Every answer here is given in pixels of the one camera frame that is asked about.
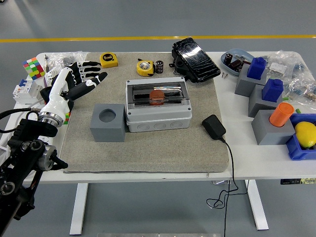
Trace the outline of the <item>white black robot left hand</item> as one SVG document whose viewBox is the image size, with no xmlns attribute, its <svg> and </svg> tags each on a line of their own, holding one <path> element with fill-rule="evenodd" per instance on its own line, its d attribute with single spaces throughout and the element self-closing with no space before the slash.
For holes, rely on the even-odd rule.
<svg viewBox="0 0 316 237">
<path fill-rule="evenodd" d="M 62 125 L 66 114 L 72 110 L 73 102 L 91 92 L 107 77 L 107 72 L 101 71 L 100 66 L 98 62 L 83 61 L 63 68 L 47 93 L 39 120 Z"/>
</svg>

